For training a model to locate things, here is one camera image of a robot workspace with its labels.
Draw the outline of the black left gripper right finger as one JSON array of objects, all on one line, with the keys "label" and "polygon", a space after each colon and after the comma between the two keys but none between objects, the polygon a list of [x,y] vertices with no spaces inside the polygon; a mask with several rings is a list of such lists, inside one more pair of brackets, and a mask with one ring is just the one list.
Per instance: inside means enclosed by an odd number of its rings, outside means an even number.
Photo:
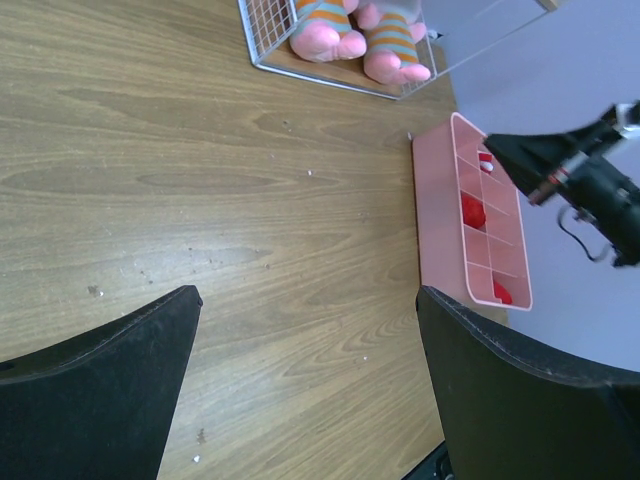
[{"label": "black left gripper right finger", "polygon": [[416,297],[454,479],[636,479],[639,375]]}]

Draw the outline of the pink pig plush striped shirt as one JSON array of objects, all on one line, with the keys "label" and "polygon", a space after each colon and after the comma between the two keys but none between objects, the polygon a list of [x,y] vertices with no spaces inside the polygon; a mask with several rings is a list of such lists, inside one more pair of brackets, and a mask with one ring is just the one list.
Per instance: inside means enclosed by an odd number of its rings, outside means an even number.
[{"label": "pink pig plush striped shirt", "polygon": [[350,0],[296,1],[296,13],[303,20],[289,39],[293,52],[313,63],[362,57],[366,40],[349,19],[357,6],[358,1]]}]

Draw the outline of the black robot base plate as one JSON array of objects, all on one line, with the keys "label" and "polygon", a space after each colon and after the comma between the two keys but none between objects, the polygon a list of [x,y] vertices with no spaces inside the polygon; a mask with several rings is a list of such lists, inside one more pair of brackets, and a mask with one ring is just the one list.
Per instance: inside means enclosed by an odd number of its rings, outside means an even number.
[{"label": "black robot base plate", "polygon": [[446,442],[443,441],[402,480],[453,480],[454,478],[449,452]]}]

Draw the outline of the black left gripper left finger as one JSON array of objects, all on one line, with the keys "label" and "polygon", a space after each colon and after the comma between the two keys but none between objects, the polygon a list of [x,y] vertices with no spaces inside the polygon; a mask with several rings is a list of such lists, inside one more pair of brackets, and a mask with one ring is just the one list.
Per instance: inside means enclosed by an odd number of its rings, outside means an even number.
[{"label": "black left gripper left finger", "polygon": [[202,305],[195,286],[181,286],[3,361],[2,478],[156,478]]}]

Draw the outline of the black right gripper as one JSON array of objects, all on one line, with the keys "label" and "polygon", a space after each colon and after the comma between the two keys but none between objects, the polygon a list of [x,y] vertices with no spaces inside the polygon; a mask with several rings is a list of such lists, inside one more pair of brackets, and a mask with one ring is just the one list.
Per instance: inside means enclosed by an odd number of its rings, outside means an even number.
[{"label": "black right gripper", "polygon": [[587,206],[597,199],[618,206],[629,203],[637,188],[606,154],[638,138],[627,140],[619,135],[612,107],[580,130],[490,134],[484,146],[533,205],[559,194],[574,206]]}]

